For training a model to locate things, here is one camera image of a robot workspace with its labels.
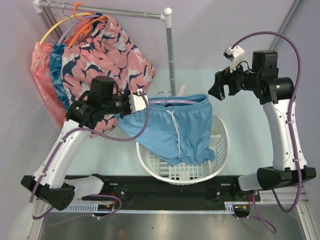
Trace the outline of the purple plastic hanger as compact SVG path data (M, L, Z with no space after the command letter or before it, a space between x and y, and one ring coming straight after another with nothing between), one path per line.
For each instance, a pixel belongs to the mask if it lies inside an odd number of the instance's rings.
M189 100L189 99L171 99L169 97L165 97L164 99L149 99L148 103L153 105L195 105L199 103L200 100Z

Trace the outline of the light blue shorts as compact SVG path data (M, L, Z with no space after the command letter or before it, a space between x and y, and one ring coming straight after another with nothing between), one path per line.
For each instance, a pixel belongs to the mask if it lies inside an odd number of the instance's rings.
M141 110L118 119L118 126L130 137L160 156L171 166L180 163L199 166L214 160L210 149L213 107L206 94L169 97L170 99L200 100L193 105L149 104L149 112Z

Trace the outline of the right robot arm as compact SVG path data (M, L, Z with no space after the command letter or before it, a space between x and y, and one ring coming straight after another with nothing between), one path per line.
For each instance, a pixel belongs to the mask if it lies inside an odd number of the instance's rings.
M236 46L228 48L224 56L230 60L229 67L215 74L208 94L222 101L224 87L229 95L250 91L259 99L267 117L272 148L272 166L260 167L256 172L242 175L230 188L231 196L242 201L253 190L272 190L304 183L317 176L316 169L309 167L300 148L295 124L295 110L288 110L293 96L294 84L289 77L279 77L278 53L271 50L253 52L252 67L244 70L245 51Z

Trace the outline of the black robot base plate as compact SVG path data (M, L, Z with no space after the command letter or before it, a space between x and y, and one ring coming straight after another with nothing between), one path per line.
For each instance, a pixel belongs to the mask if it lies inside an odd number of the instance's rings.
M216 176L192 185L173 185L152 176L103 176L105 182L97 196L83 201L111 201L124 211L213 212L226 210L230 203L237 211L249 213L252 193L241 191L235 176Z

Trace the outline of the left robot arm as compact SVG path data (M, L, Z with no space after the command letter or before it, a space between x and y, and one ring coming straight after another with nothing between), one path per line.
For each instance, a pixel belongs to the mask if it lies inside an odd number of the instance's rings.
M70 105L60 135L43 164L21 180L21 185L31 192L31 203L39 198L61 211L75 199L95 195L105 200L110 196L111 188L97 174L73 180L65 177L84 140L90 134L99 134L95 128L105 115L131 112L130 94L111 77L92 79L89 90Z

